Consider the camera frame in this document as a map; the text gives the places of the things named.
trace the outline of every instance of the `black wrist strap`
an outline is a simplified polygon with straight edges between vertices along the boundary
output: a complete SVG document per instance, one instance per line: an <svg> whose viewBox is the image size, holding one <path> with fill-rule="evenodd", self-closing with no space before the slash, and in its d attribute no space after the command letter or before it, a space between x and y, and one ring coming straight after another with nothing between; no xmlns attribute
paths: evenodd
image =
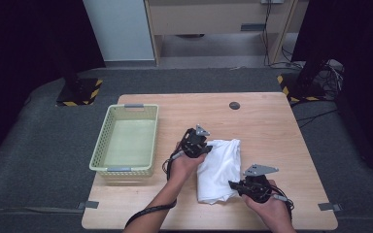
<svg viewBox="0 0 373 233"><path fill-rule="evenodd" d="M126 226L129 225L129 223L131 223L133 220L135 220L136 218L138 218L140 216L144 216L144 215L150 214L152 212L169 210L169 209L174 208L176 205L177 205L177 199L175 199L175 201L173 203L169 204L169 205L149 207L149 208L147 208L145 210L142 210L142 211L138 212L137 214L133 215L129 219L129 221L125 224L125 228L126 228Z"/></svg>

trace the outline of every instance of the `forearm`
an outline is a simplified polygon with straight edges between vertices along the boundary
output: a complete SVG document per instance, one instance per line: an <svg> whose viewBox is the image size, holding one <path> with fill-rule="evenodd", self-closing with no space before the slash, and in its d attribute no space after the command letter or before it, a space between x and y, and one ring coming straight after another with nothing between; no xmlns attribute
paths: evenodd
<svg viewBox="0 0 373 233"><path fill-rule="evenodd" d="M173 203L178 194L181 192L184 183L177 183L169 181L154 197L151 203L146 207L156 207L161 205L169 205ZM157 212L152 212L144 216L140 216L134 219L123 232L158 232L163 220L165 220L168 215L169 210L162 210Z"/></svg>

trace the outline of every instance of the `basket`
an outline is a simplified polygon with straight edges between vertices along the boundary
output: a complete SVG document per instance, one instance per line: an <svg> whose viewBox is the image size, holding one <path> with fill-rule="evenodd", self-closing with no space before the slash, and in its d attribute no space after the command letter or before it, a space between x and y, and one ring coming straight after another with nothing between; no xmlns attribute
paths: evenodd
<svg viewBox="0 0 373 233"><path fill-rule="evenodd" d="M108 177L150 177L157 116L154 104L110 106L89 169Z"/></svg>

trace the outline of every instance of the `white cloth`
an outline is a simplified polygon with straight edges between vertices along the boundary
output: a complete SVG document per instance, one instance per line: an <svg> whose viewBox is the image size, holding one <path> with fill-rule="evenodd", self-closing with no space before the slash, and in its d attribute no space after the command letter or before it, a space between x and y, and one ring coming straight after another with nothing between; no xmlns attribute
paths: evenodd
<svg viewBox="0 0 373 233"><path fill-rule="evenodd" d="M205 161L198 166L198 202L214 204L226 201L229 197L238 195L229 187L228 181L240 181L241 141L213 140L207 142L213 146Z"/></svg>

